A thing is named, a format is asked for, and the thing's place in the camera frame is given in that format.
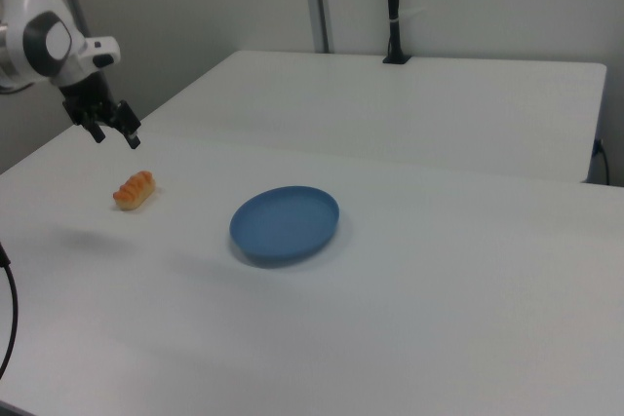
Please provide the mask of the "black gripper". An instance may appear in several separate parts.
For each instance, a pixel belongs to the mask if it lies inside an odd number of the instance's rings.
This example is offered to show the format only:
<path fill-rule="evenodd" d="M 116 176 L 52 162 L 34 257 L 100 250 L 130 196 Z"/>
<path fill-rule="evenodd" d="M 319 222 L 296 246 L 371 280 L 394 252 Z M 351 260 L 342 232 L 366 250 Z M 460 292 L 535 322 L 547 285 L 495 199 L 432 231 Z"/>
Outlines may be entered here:
<path fill-rule="evenodd" d="M 116 101 L 101 72 L 60 88 L 63 106 L 76 126 L 89 131 L 96 143 L 102 143 L 105 133 L 100 126 L 113 128 L 121 133 L 131 149 L 140 146 L 137 130 L 141 125 L 127 101 Z"/>

